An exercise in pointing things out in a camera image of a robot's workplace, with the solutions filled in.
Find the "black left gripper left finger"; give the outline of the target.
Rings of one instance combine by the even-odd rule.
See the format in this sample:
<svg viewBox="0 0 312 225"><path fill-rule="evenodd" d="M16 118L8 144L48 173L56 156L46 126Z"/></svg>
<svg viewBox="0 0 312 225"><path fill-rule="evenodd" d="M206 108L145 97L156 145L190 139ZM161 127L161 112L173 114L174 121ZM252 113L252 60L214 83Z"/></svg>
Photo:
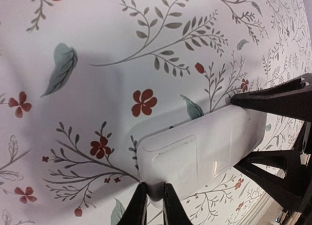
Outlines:
<svg viewBox="0 0 312 225"><path fill-rule="evenodd" d="M147 185L142 182L136 190L123 213L119 225L145 225L147 220Z"/></svg>

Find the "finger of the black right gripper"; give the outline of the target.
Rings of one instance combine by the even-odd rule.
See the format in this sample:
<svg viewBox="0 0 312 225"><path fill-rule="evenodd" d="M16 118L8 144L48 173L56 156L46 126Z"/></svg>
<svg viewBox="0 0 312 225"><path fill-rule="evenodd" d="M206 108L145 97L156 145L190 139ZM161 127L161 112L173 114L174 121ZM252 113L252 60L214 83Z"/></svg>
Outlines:
<svg viewBox="0 0 312 225"><path fill-rule="evenodd" d="M236 94L231 104L284 117L312 121L312 75L303 74L277 86Z"/></svg>
<svg viewBox="0 0 312 225"><path fill-rule="evenodd" d="M290 150L254 151L234 168L257 183L284 209L303 212L312 200L312 124L305 122Z"/></svg>

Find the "white remote control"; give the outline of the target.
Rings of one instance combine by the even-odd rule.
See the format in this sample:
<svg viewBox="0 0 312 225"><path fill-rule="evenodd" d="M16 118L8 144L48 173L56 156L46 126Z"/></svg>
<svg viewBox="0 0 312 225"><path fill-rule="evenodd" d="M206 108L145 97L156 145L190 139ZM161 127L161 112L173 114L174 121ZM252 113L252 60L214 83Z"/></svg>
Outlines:
<svg viewBox="0 0 312 225"><path fill-rule="evenodd" d="M229 105L141 139L137 163L152 205L161 206L165 183L184 199L224 174L263 141L266 121L264 112Z"/></svg>

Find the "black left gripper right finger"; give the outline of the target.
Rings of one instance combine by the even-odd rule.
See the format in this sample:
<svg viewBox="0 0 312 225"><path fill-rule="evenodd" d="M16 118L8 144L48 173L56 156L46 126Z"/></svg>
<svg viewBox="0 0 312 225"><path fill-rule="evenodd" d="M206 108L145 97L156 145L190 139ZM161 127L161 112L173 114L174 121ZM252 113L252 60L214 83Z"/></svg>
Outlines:
<svg viewBox="0 0 312 225"><path fill-rule="evenodd" d="M192 225L172 184L164 184L162 199L165 225Z"/></svg>

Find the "white battery cover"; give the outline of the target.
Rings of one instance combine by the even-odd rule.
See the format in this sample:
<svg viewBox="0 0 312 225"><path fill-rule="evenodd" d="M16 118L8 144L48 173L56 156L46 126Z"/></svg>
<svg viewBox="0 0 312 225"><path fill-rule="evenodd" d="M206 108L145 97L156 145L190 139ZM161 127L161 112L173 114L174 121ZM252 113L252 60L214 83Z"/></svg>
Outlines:
<svg viewBox="0 0 312 225"><path fill-rule="evenodd" d="M138 146L137 163L150 199L158 202L165 183L173 185L179 199L203 188L231 167L230 153L205 147L195 135L175 141L150 136Z"/></svg>

